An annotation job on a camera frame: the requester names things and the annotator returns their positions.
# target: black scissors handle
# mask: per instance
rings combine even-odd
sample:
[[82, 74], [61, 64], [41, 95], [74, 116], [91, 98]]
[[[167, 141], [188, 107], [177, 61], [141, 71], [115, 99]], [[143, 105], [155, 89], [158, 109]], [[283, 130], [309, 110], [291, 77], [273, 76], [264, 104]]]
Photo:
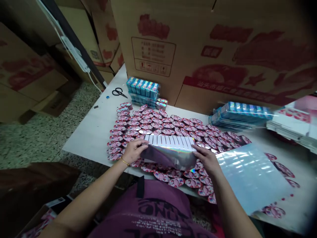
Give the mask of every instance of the black scissors handle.
[[122, 92], [123, 92], [122, 88], [116, 88], [115, 90], [112, 91], [112, 94], [114, 96], [120, 96], [121, 95], [121, 96], [124, 96], [125, 98], [127, 98], [127, 96], [124, 95]]

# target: paper label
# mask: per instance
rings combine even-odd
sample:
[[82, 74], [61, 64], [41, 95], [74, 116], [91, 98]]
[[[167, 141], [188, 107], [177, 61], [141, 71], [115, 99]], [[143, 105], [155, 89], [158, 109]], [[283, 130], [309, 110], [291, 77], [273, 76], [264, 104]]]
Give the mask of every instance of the paper label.
[[170, 76], [176, 45], [173, 43], [132, 37], [135, 69]]

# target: stack of boxes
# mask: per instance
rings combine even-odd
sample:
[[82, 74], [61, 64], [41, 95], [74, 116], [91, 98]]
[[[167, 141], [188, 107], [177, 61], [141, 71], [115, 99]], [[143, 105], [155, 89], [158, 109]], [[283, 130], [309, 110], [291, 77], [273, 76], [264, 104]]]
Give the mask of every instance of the stack of boxes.
[[130, 77], [126, 85], [133, 104], [147, 104], [149, 107], [156, 107], [156, 101], [159, 95], [159, 84]]
[[267, 107], [230, 101], [214, 111], [209, 117], [209, 123], [222, 129], [240, 132], [263, 126], [272, 118], [273, 115]]

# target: white table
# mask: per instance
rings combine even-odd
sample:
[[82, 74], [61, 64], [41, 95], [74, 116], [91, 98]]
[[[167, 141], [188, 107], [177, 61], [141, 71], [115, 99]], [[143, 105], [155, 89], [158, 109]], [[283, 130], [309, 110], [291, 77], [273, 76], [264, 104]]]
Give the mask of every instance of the white table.
[[[131, 102], [131, 97], [125, 85], [126, 81], [127, 74], [125, 65], [123, 65], [89, 113], [82, 120], [78, 128], [68, 139], [63, 150], [109, 167], [114, 164], [113, 161], [107, 159], [107, 142], [110, 141], [109, 137], [111, 136], [109, 131], [113, 129], [115, 121], [117, 120], [116, 110], [120, 107], [121, 103]], [[112, 91], [117, 87], [123, 89], [123, 94], [125, 94], [128, 99], [123, 96], [112, 95]], [[182, 118], [197, 118], [204, 124], [208, 124], [207, 115], [173, 106], [168, 106], [166, 112], [168, 115], [174, 114]], [[256, 212], [255, 217], [286, 230], [303, 234], [306, 225], [311, 221], [312, 212], [314, 212], [313, 205], [315, 204], [317, 195], [316, 174], [307, 162], [307, 150], [301, 146], [285, 144], [274, 138], [265, 129], [257, 130], [255, 133], [248, 132], [243, 134], [253, 143], [256, 143], [264, 152], [275, 155], [278, 162], [285, 165], [295, 174], [296, 178], [292, 180], [301, 186], [294, 191], [293, 197], [287, 197], [285, 201], [278, 201], [277, 207], [282, 208], [286, 212], [283, 218], [273, 218], [262, 212]], [[128, 167], [125, 172], [138, 177], [144, 175], [146, 179], [155, 179], [152, 173], [143, 172], [139, 168]], [[187, 186], [182, 186], [179, 189], [186, 194], [199, 197], [194, 190]]]

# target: gold bracelet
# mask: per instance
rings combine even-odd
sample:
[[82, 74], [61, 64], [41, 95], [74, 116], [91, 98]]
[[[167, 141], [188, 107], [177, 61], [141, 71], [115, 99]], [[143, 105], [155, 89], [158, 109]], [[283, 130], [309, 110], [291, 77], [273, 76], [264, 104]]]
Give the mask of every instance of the gold bracelet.
[[121, 159], [122, 162], [124, 162], [128, 167], [130, 166], [127, 162], [125, 162], [123, 159]]

